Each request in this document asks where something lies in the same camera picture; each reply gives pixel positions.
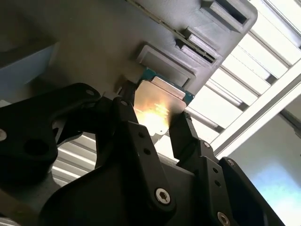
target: white wall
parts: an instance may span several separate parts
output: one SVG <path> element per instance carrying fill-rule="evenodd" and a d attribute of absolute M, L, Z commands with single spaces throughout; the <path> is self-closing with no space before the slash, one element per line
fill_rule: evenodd
<path fill-rule="evenodd" d="M 287 110 L 301 119 L 301 97 Z M 301 225 L 301 139 L 275 116 L 233 158 L 287 226 Z"/>

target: ceiling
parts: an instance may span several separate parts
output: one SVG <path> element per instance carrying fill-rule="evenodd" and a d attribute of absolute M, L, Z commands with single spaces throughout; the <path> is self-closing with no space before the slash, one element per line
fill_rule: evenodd
<path fill-rule="evenodd" d="M 54 64 L 55 71 L 59 70 L 60 73 L 44 75 L 43 79 L 46 81 L 59 87 L 73 82 L 85 82 L 104 92 L 115 89 L 117 74 L 120 75 L 121 72 L 134 80 L 142 74 L 143 68 L 139 65 L 115 61 L 114 54 L 121 48 L 119 36 L 105 37 L 114 39 L 115 45 L 111 46 L 111 52 L 103 52 L 102 45 L 106 45 L 106 42 L 94 44 L 97 42 L 97 35 L 106 35 L 105 30 L 94 33 L 89 30 L 92 26 L 89 23 L 98 19 L 97 11 L 107 13 L 96 2 L 91 1 L 92 5 L 89 7 L 80 5 L 81 11 L 71 8 L 69 12 L 61 10 L 66 1 L 44 1 L 43 5 L 34 0 L 32 5 L 18 0 L 14 2 L 27 16 L 40 19 L 39 23 L 54 36 L 75 37 L 61 42 L 60 45 L 65 47 L 56 55 Z M 187 108 L 193 117 L 198 136 L 209 142 L 215 154 L 220 157 L 231 153 L 301 93 L 301 3 L 299 0 L 250 2 L 258 10 L 255 25 Z M 73 7 L 77 8 L 77 4 L 75 1 Z M 50 19 L 49 15 L 55 11 L 58 16 Z M 65 25 L 70 26 L 68 33 L 64 32 L 63 26 L 56 27 L 60 23 L 59 18 L 64 18 Z M 79 30 L 73 29 L 74 20 Z M 83 47 L 81 32 L 91 40 Z M 75 50 L 68 52 L 66 46 L 68 49 L 74 47 Z M 132 54 L 132 48 L 129 46 L 125 52 Z M 102 74 L 104 77 L 101 80 L 95 80 L 95 77 Z M 159 153 L 173 159 L 168 135 L 164 135 L 155 147 Z M 95 141 L 82 136 L 60 147 L 53 167 L 54 178 L 63 186 L 93 170 L 95 161 Z"/>

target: screw hole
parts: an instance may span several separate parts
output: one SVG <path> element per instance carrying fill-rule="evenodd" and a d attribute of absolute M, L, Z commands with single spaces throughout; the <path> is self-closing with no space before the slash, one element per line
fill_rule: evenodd
<path fill-rule="evenodd" d="M 139 137 L 144 138 L 144 134 L 142 132 L 138 133 Z"/>
<path fill-rule="evenodd" d="M 228 220 L 227 220 L 224 216 L 221 216 L 221 219 L 222 219 L 222 222 L 223 222 L 224 224 L 227 224 L 227 223 L 228 223 Z"/>
<path fill-rule="evenodd" d="M 217 186 L 221 187 L 221 183 L 220 183 L 220 182 L 218 182 L 217 180 L 215 180 L 214 182 L 215 182 L 215 184 L 216 184 Z"/>
<path fill-rule="evenodd" d="M 48 152 L 48 145 L 40 139 L 31 139 L 25 143 L 24 150 L 29 155 L 40 156 Z"/>
<path fill-rule="evenodd" d="M 151 151 L 149 150 L 149 149 L 147 149 L 147 148 L 144 148 L 144 153 L 146 153 L 147 155 L 150 155 L 151 154 Z"/>

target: reflective metal surface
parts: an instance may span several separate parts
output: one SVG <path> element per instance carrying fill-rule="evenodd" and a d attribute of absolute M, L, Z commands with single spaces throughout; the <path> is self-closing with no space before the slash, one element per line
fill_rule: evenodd
<path fill-rule="evenodd" d="M 147 127 L 151 136 L 164 135 L 171 117 L 184 111 L 186 104 L 179 98 L 181 94 L 183 97 L 183 92 L 157 77 L 141 82 L 135 94 L 134 110 L 139 123 Z"/>

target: bolt head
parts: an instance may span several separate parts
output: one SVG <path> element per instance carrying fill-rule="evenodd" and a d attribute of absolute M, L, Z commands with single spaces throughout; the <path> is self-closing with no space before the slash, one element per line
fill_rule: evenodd
<path fill-rule="evenodd" d="M 3 141 L 7 138 L 7 134 L 4 130 L 0 129 L 0 141 Z"/>
<path fill-rule="evenodd" d="M 228 163 L 231 165 L 231 166 L 234 166 L 234 162 L 231 160 L 231 159 L 228 159 Z"/>
<path fill-rule="evenodd" d="M 230 226 L 230 221 L 225 214 L 218 212 L 217 218 L 220 221 L 220 223 L 222 224 L 222 226 Z"/>
<path fill-rule="evenodd" d="M 158 188 L 156 190 L 156 198 L 161 204 L 168 205 L 170 203 L 170 195 L 163 188 Z"/>
<path fill-rule="evenodd" d="M 204 145 L 207 147 L 207 148 L 210 148 L 210 144 L 208 144 L 206 141 L 204 141 Z"/>

